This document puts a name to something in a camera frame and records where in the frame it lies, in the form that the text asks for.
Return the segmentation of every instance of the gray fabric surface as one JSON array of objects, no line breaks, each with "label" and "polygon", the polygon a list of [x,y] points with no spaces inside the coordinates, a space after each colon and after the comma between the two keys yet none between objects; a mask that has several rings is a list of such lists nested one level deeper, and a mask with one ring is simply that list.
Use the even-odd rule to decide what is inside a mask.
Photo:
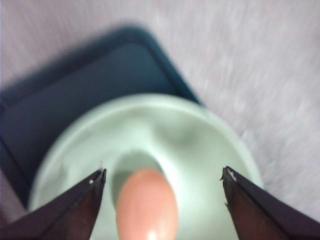
[{"label": "gray fabric surface", "polygon": [[2,0],[1,87],[125,23],[236,130],[266,189],[320,221],[320,1]]}]

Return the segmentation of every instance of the light green bowl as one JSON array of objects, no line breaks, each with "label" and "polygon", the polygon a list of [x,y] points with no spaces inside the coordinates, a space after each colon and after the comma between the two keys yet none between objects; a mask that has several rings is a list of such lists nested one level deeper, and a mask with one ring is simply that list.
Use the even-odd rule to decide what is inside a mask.
[{"label": "light green bowl", "polygon": [[182,98],[141,94],[104,103],[64,131],[39,168],[29,209],[60,195],[100,162],[107,182],[93,240],[119,239],[118,192],[139,168],[158,169],[170,182],[179,210],[176,240],[237,239],[219,181],[223,167],[262,185],[246,146],[222,120]]}]

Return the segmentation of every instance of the egg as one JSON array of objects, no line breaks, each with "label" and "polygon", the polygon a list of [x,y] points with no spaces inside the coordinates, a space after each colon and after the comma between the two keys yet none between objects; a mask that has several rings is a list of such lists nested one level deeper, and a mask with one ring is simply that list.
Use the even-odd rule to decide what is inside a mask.
[{"label": "egg", "polygon": [[143,168],[123,184],[116,204],[120,240],[174,240],[178,207],[167,179],[158,171]]}]

